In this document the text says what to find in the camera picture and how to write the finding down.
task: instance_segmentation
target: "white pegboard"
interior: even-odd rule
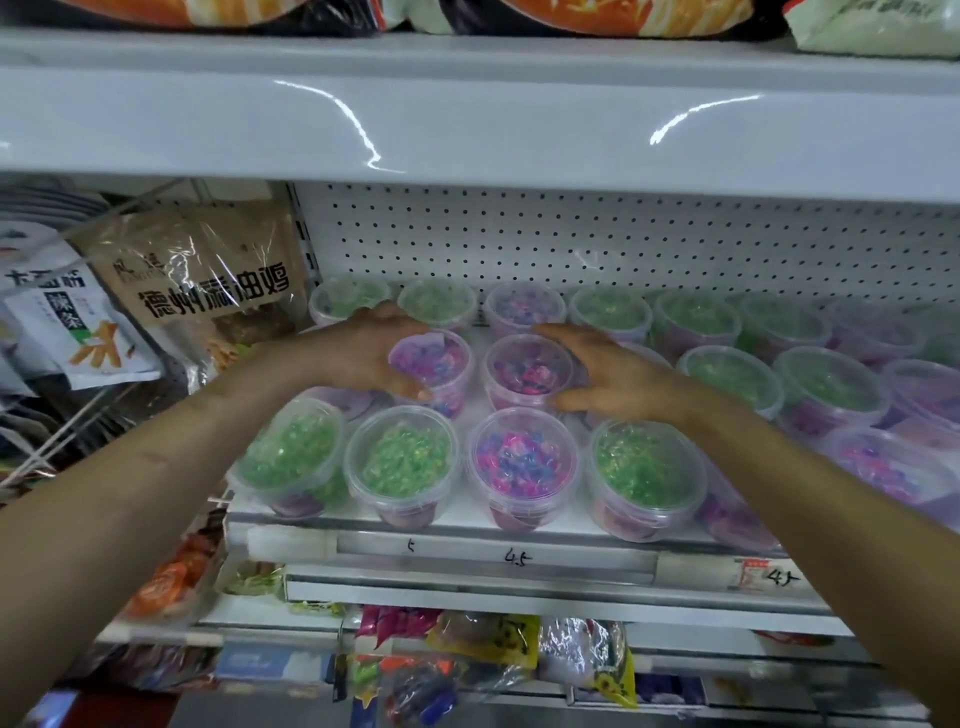
[[[324,276],[956,303],[960,207],[305,182]]]

